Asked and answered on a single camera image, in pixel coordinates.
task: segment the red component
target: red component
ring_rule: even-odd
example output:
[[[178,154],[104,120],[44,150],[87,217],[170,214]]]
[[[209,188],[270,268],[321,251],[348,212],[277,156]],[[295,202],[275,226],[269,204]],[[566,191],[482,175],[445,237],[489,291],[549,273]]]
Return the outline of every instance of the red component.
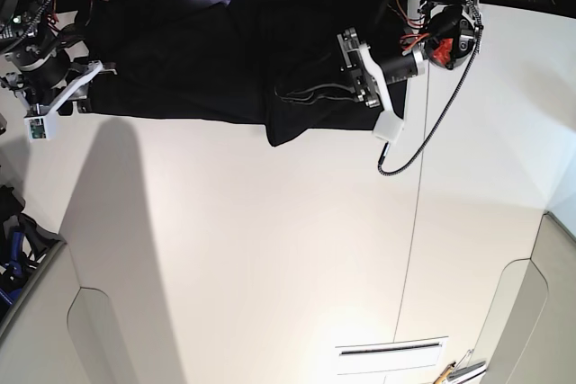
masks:
[[[452,51],[452,44],[454,39],[448,38],[440,42],[440,46],[432,53],[432,58],[440,65],[445,67],[450,61],[450,52]]]

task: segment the black cloth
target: black cloth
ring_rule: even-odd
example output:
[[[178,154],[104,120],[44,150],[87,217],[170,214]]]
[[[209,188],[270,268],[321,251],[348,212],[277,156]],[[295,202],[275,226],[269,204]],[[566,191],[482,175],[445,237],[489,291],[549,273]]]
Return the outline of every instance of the black cloth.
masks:
[[[279,84],[307,88],[314,80],[342,79],[336,35],[362,25],[351,13],[355,4],[232,0],[228,7],[217,4],[201,11],[185,0],[99,4],[86,45],[92,58],[115,62],[118,75],[94,80],[92,111],[265,124],[272,146],[310,128],[371,130],[378,109],[350,101],[302,105],[277,94]],[[381,40],[371,42],[373,50],[397,54],[401,34],[401,22],[391,15]],[[403,116],[406,85],[389,86],[389,91]]]

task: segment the gray panel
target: gray panel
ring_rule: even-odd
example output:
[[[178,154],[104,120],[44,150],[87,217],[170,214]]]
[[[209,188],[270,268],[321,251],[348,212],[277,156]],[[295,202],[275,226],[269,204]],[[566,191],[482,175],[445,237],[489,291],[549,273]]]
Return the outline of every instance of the gray panel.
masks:
[[[66,316],[80,285],[62,245],[0,343],[3,384],[91,384],[68,336]]]
[[[546,280],[530,263],[482,384],[504,384],[508,381],[540,318],[547,296]]]
[[[509,384],[574,382],[576,244],[544,217],[532,260],[549,285],[548,301]]]
[[[106,294],[80,290],[68,312],[68,332],[92,384],[138,384]]]
[[[518,298],[529,265],[530,260],[514,261],[502,272],[494,300],[490,305],[490,312],[468,361],[469,366],[480,362],[490,363]]]

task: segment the white plastic part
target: white plastic part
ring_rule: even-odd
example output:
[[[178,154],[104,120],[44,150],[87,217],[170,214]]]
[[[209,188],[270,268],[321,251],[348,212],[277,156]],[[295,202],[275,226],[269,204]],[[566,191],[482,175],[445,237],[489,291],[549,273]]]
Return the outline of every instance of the white plastic part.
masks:
[[[97,60],[90,63],[83,75],[72,80],[70,84],[52,101],[48,107],[41,107],[38,115],[24,118],[28,140],[51,139],[56,128],[58,110],[83,85],[90,83],[104,68],[102,62]]]
[[[448,338],[399,344],[338,347],[337,374],[362,374],[435,367]]]
[[[404,121],[395,112],[381,112],[372,133],[379,139],[396,144],[403,130]]]
[[[459,371],[454,371],[448,375],[445,384],[464,384],[472,379],[477,380],[476,382],[480,382],[479,379],[486,375],[487,369],[488,367],[486,366],[486,363],[482,362],[460,369]]]
[[[374,81],[378,85],[380,101],[384,108],[384,111],[380,114],[380,117],[374,126],[373,134],[379,139],[395,144],[404,130],[404,120],[398,117],[394,112],[384,73],[380,66],[378,66],[378,64],[372,59],[368,46],[366,44],[360,45],[359,51],[366,71],[368,71],[368,74],[373,77]]]

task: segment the blue object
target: blue object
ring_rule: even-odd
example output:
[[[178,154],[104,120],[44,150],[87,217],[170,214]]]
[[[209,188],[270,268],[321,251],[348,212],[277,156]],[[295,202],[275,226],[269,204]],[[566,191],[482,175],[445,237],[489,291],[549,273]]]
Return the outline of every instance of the blue object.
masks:
[[[20,253],[22,251],[22,246],[24,242],[24,233],[19,231],[14,231],[12,235],[12,248],[10,249],[10,263],[8,265],[14,268],[14,276],[17,278],[22,278],[22,266],[18,262],[20,258]]]
[[[0,288],[0,299],[2,299],[8,306],[12,306],[14,303],[12,298],[8,294],[6,294],[6,292],[1,288]]]
[[[8,294],[10,296],[10,299],[16,301],[18,300],[18,297],[20,297],[20,293],[22,292],[22,288],[19,288],[18,290],[14,290],[12,291],[10,294]]]

